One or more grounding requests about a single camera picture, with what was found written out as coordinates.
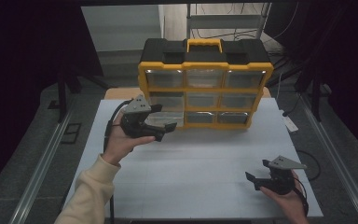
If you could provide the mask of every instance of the yellow organizer box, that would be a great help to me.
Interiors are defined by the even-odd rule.
[[[247,129],[273,66],[258,39],[147,39],[138,81],[152,125]]]

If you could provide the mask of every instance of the right hand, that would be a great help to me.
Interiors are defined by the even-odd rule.
[[[130,138],[124,134],[120,127],[123,113],[120,111],[117,118],[113,121],[112,132],[110,133],[109,142],[102,158],[112,165],[120,166],[121,159],[126,157],[134,147],[151,143],[155,140],[154,136],[145,136],[139,138]]]
[[[292,171],[293,177],[298,179],[298,175]],[[302,193],[302,188],[298,181],[296,181],[296,188]],[[289,221],[293,224],[308,224],[308,220],[304,214],[303,204],[298,197],[298,195],[294,191],[290,191],[285,195],[280,195],[275,193],[274,191],[261,187],[260,190],[267,195],[270,199],[275,201],[284,214],[287,216]]]

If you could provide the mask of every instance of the black curtain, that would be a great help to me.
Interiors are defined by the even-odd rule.
[[[0,1],[0,172],[33,120],[41,91],[71,66],[103,75],[80,6]]]

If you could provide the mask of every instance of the beige sleeve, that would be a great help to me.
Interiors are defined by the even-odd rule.
[[[99,155],[77,178],[75,193],[55,223],[104,223],[104,206],[113,194],[112,182],[119,169]]]

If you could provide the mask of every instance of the white tabletop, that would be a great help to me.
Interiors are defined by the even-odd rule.
[[[88,169],[103,151],[107,121],[122,101],[102,100],[76,171]],[[262,98],[248,130],[186,129],[162,142],[136,147],[121,161],[115,183],[115,217],[141,219],[254,219],[283,217],[280,208],[245,172],[268,178],[262,160],[282,155],[299,161],[273,98]],[[310,204],[309,217],[322,217],[310,183],[297,170]],[[74,193],[74,184],[67,201]],[[109,204],[106,206],[109,217]]]

